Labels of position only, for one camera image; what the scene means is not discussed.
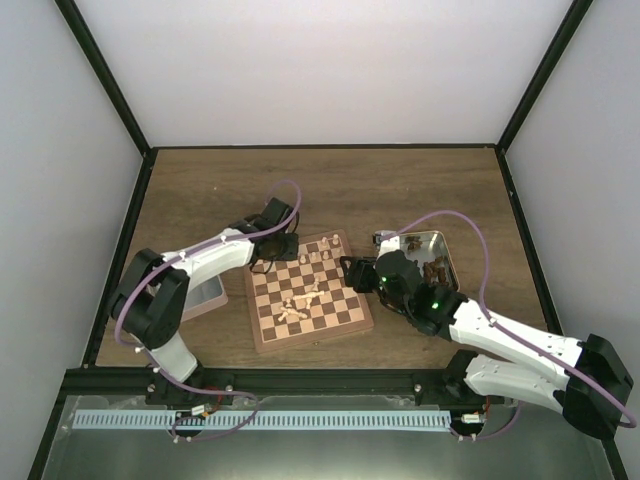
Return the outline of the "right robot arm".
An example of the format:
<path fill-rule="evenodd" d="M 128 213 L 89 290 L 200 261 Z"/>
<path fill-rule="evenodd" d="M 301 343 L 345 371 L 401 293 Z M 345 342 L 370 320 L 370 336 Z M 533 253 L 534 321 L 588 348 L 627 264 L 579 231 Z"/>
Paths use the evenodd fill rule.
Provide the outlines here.
<path fill-rule="evenodd" d="M 444 378 L 447 396 L 501 396 L 555 411 L 575 429 L 599 440 L 634 428 L 626 407 L 633 380 L 614 346 L 532 328 L 488 310 L 449 287 L 432 285 L 401 250 L 378 257 L 343 256 L 345 283 L 374 293 L 417 331 L 463 345 Z"/>

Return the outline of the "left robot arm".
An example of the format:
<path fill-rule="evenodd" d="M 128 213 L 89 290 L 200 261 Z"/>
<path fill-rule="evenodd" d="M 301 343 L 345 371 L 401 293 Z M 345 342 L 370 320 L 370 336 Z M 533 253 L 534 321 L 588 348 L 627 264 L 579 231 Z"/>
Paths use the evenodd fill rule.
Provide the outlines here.
<path fill-rule="evenodd" d="M 208 240 L 169 255 L 143 249 L 130 262 L 109 304 L 115 340 L 144 352 L 181 403 L 217 393 L 204 389 L 201 364 L 179 332 L 189 294 L 229 270 L 295 250 L 288 228 L 299 221 L 299 208 L 272 198 L 261 213 Z"/>

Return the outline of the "wooden chess board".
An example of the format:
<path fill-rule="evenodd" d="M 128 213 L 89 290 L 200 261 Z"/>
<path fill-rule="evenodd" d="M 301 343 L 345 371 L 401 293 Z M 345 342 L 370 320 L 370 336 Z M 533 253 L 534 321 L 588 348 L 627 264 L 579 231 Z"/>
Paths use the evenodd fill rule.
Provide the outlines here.
<path fill-rule="evenodd" d="M 256 351 L 267 353 L 368 331 L 366 297 L 345 284 L 342 230 L 302 237 L 291 261 L 260 260 L 244 271 Z"/>

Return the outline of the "pile of light chess pieces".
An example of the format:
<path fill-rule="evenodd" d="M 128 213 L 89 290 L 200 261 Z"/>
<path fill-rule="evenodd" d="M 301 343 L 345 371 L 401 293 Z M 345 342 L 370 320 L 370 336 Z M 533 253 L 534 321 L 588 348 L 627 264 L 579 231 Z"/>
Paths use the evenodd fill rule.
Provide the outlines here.
<path fill-rule="evenodd" d="M 307 264 L 300 264 L 302 254 Z M 275 268 L 278 298 L 272 303 L 271 319 L 276 327 L 310 333 L 350 321 L 339 265 L 344 254 L 345 242 L 333 231 L 301 241 L 298 258 Z"/>

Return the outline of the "pile of dark chess pieces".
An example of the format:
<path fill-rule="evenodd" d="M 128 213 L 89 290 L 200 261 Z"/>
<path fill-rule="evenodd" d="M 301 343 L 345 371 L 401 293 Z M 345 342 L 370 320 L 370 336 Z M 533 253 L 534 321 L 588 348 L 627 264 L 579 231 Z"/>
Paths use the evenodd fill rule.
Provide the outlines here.
<path fill-rule="evenodd" d="M 420 240 L 418 236 L 409 236 L 406 239 L 406 247 L 409 254 L 418 252 L 422 246 L 423 241 Z M 425 282 L 431 286 L 449 285 L 446 276 L 443 256 L 438 256 L 431 261 L 423 262 L 422 274 Z"/>

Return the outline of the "right metal tray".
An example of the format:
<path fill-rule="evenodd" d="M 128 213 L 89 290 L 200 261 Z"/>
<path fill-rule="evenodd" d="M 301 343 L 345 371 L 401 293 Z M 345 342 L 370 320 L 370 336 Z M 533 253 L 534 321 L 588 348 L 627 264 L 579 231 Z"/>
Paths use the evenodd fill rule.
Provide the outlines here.
<path fill-rule="evenodd" d="M 409 236 L 418 236 L 419 239 L 423 241 L 423 246 L 416 253 L 409 254 L 407 252 L 406 239 Z M 443 287 L 447 287 L 454 291 L 459 290 L 459 282 L 454 269 L 452 257 L 450 255 L 448 245 L 442 232 L 432 230 L 404 233 L 400 236 L 400 241 L 401 250 L 406 254 L 406 257 L 409 260 L 413 261 L 419 267 L 422 278 L 422 263 L 425 261 L 431 261 L 435 257 L 443 256 L 446 276 L 449 282 L 448 286 Z"/>

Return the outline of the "metal tray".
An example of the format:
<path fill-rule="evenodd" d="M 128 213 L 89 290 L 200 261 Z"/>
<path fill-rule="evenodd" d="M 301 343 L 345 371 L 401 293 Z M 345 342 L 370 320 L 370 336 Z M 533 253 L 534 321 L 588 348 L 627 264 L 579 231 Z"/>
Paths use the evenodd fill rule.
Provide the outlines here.
<path fill-rule="evenodd" d="M 224 285 L 219 276 L 211 278 L 191 290 L 185 299 L 181 322 L 192 320 L 228 303 Z"/>
<path fill-rule="evenodd" d="M 409 236 L 418 236 L 419 239 L 423 241 L 423 246 L 416 253 L 409 254 L 407 252 L 406 239 Z M 400 241 L 401 250 L 406 254 L 406 257 L 409 260 L 413 261 L 419 267 L 422 278 L 422 263 L 425 261 L 431 261 L 435 257 L 443 256 L 446 276 L 449 282 L 448 286 L 443 287 L 447 287 L 454 291 L 459 290 L 459 282 L 454 269 L 452 257 L 450 255 L 448 245 L 442 232 L 432 230 L 404 233 L 400 236 Z"/>

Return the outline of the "left metal tray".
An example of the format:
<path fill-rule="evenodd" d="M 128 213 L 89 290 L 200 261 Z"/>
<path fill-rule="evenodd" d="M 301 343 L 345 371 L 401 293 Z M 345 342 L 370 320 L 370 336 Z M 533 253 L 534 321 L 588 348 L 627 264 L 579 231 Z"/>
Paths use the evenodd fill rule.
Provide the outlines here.
<path fill-rule="evenodd" d="M 219 276 L 211 278 L 191 290 L 185 299 L 181 322 L 192 320 L 228 303 L 224 285 Z"/>

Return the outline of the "black front rail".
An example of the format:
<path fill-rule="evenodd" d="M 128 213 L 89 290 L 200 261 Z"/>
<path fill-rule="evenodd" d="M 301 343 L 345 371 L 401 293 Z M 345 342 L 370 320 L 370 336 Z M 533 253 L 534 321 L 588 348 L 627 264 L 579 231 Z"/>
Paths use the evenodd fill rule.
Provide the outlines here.
<path fill-rule="evenodd" d="M 196 374 L 202 388 L 231 387 L 259 399 L 293 396 L 400 396 L 415 404 L 439 407 L 474 407 L 483 399 L 475 394 L 458 394 L 447 389 L 442 369 L 215 369 Z M 148 405 L 179 408 L 216 401 L 211 395 L 194 394 L 178 388 L 142 367 L 90 367 L 65 373 L 59 396 L 141 396 Z"/>

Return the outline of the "black frame posts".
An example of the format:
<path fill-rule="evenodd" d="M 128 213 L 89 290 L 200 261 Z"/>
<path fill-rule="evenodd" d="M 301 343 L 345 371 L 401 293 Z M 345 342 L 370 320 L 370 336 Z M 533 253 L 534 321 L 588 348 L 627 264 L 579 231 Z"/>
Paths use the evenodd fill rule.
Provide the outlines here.
<path fill-rule="evenodd" d="M 116 279 L 123 270 L 124 254 L 127 253 L 131 243 L 133 230 L 141 210 L 142 200 L 150 180 L 152 166 L 157 157 L 157 150 L 150 147 L 144 137 L 129 104 L 127 103 L 76 3 L 74 1 L 58 1 L 56 6 L 84 53 L 84 56 L 89 61 L 89 64 L 101 83 L 104 92 L 107 94 L 110 102 L 114 106 L 122 124 L 125 126 L 131 139 L 134 141 L 134 144 L 139 150 L 142 158 L 133 196 L 129 203 L 124 225 L 118 238 L 107 281 L 99 303 L 98 312 L 83 355 L 83 363 L 94 364 L 107 324 L 107 316 L 105 313 L 106 302 L 112 290 L 115 288 Z M 573 35 L 580 26 L 590 7 L 591 3 L 589 1 L 574 1 L 570 4 L 567 13 L 564 15 L 564 18 L 554 34 L 549 47 L 529 82 L 525 93 L 501 135 L 497 146 L 494 147 L 503 182 L 508 192 L 514 219 L 516 221 L 524 252 L 529 264 L 529 269 L 532 273 L 536 293 L 538 295 L 547 326 L 554 330 L 560 330 L 561 326 L 553 301 L 551 300 L 550 291 L 542 272 L 539 257 L 531 238 L 531 233 L 525 214 L 522 210 L 522 205 L 518 198 L 511 172 L 507 165 L 506 150 L 515 140 L 517 133 L 524 124 L 524 121 L 530 113 L 535 101 L 538 99 L 547 80 L 551 76 L 551 73 L 558 64 L 562 54 L 569 45 Z"/>

